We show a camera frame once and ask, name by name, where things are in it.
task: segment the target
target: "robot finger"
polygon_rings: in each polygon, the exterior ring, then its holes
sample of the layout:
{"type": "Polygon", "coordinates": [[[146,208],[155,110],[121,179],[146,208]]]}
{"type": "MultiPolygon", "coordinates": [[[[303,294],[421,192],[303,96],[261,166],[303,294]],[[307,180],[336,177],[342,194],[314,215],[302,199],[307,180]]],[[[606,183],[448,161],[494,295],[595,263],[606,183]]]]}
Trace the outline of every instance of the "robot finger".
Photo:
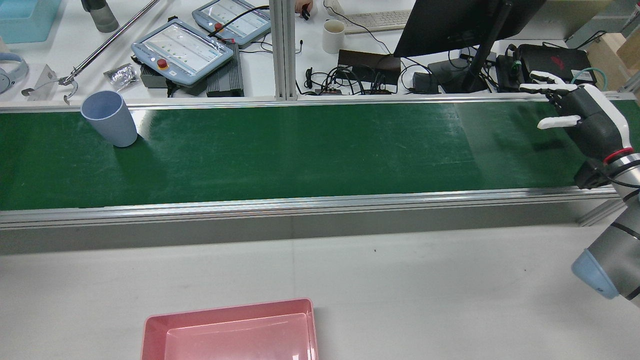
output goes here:
{"type": "Polygon", "coordinates": [[[578,115],[545,117],[538,123],[538,129],[550,129],[552,127],[572,127],[582,120],[578,115]]]}
{"type": "Polygon", "coordinates": [[[529,73],[529,77],[537,81],[538,83],[558,84],[558,85],[564,84],[564,80],[562,80],[558,76],[553,75],[549,72],[534,70],[531,73],[529,73]]]}
{"type": "Polygon", "coordinates": [[[520,91],[528,94],[556,94],[564,96],[570,92],[578,89],[577,85],[573,84],[522,84],[520,85],[520,91]]]}

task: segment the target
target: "light blue container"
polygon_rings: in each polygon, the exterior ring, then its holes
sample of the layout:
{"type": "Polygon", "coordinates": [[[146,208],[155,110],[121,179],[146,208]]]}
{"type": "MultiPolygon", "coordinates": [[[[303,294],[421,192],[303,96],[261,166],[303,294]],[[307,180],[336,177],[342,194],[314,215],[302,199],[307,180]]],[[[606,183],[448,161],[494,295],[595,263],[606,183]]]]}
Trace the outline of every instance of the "light blue container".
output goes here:
{"type": "Polygon", "coordinates": [[[47,40],[61,0],[0,0],[0,37],[7,44],[47,40]]]}

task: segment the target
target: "teal cable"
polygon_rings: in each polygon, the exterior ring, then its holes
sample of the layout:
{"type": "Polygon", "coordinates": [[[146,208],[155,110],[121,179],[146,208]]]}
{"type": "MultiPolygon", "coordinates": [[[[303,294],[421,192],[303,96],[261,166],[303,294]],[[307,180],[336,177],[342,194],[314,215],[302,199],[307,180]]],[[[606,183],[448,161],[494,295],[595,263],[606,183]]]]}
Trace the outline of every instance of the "teal cable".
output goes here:
{"type": "Polygon", "coordinates": [[[604,84],[602,85],[602,91],[607,91],[607,86],[609,85],[609,79],[607,79],[607,74],[605,74],[604,71],[598,69],[597,67],[588,67],[586,69],[582,69],[578,71],[578,73],[571,80],[570,84],[573,84],[576,80],[578,80],[578,77],[582,75],[582,73],[587,72],[589,70],[597,71],[602,74],[602,78],[604,79],[604,84]]]}

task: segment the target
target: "blue cup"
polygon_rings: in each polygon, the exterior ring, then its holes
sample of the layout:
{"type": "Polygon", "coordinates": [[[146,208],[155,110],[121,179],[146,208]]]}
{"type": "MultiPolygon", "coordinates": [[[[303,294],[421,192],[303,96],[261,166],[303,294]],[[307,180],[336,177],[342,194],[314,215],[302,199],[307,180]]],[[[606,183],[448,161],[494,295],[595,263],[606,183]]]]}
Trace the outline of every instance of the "blue cup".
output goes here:
{"type": "Polygon", "coordinates": [[[80,113],[108,142],[127,147],[138,138],[136,124],[120,94],[106,90],[87,97],[80,113]]]}

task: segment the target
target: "keyboard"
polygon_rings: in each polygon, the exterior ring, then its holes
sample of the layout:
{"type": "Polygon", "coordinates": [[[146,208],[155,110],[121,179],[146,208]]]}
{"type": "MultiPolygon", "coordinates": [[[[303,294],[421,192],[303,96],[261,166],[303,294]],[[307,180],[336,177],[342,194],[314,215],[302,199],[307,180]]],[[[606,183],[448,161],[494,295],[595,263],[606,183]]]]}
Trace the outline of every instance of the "keyboard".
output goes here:
{"type": "MultiPolygon", "coordinates": [[[[406,21],[409,19],[411,10],[400,10],[395,12],[379,12],[379,13],[358,13],[353,15],[345,15],[345,17],[356,24],[362,25],[369,31],[385,31],[404,29],[406,21]]],[[[367,30],[360,26],[354,25],[348,21],[345,22],[344,32],[347,34],[366,33],[367,30]]]]}

